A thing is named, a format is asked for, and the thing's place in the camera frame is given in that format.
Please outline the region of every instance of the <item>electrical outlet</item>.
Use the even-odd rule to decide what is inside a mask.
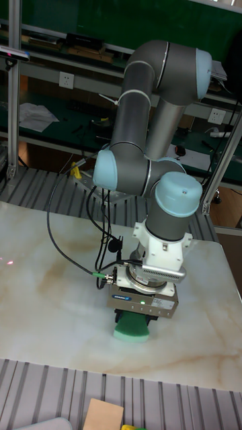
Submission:
[[[214,124],[222,124],[225,114],[225,110],[212,109],[209,115],[208,122],[213,122]]]
[[[73,89],[74,75],[71,73],[60,72],[59,87]]]

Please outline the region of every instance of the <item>metal post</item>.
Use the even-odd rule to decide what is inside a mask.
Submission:
[[[231,162],[235,149],[241,139],[242,136],[242,110],[240,111],[237,121],[235,122],[235,126],[231,135],[228,139],[227,145],[220,157],[218,165],[212,174],[212,178],[210,180],[210,184],[202,198],[200,207],[202,207],[202,213],[204,215],[209,215],[210,211],[210,203],[212,201],[213,196],[216,193],[216,189],[218,188],[226,170]]]
[[[21,49],[22,0],[9,0],[9,47]],[[8,82],[8,170],[13,178],[18,169],[20,61],[9,70]]]

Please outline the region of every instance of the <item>green cable connector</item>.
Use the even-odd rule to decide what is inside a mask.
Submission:
[[[104,275],[104,273],[98,273],[97,271],[94,271],[93,276],[104,279],[106,275]]]

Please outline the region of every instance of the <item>white marble surface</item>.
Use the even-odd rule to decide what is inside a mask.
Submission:
[[[60,247],[93,269],[95,227],[57,214],[50,221]],[[124,235],[128,257],[136,247],[131,230],[113,232]],[[123,343],[112,336],[107,288],[97,291],[94,278],[58,254],[46,213],[0,203],[0,356],[242,391],[242,305],[223,250],[194,241],[184,265],[173,318],[151,322],[146,343]]]

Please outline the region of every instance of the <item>green sponge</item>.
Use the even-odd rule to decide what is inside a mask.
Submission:
[[[145,342],[149,337],[146,316],[124,310],[114,330],[114,337],[125,342]]]

